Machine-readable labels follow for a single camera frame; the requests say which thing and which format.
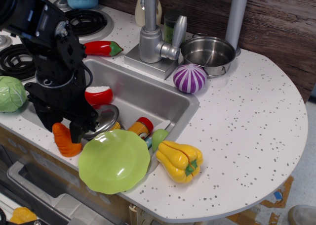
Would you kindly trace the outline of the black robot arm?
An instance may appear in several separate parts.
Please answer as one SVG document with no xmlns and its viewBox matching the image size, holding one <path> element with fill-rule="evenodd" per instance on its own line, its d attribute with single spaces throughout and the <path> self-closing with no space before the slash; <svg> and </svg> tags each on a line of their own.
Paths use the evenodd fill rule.
<svg viewBox="0 0 316 225">
<path fill-rule="evenodd" d="M 48 0 L 0 0 L 0 27 L 18 36 L 33 59 L 36 80 L 25 90 L 45 128 L 69 120 L 73 143 L 96 130 L 98 114 L 84 96 L 93 76 L 65 13 Z"/>
</svg>

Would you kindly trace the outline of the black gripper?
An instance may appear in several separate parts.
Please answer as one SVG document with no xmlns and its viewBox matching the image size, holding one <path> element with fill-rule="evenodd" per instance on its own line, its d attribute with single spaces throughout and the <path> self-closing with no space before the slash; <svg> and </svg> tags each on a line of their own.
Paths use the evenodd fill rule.
<svg viewBox="0 0 316 225">
<path fill-rule="evenodd" d="M 64 119 L 70 121 L 69 129 L 72 143 L 80 143 L 83 136 L 98 127 L 98 113 L 86 101 L 86 74 L 75 73 L 63 85 L 48 84 L 48 79 L 26 83 L 28 100 L 33 103 L 35 112 L 44 127 L 52 131 L 55 123 Z"/>
</svg>

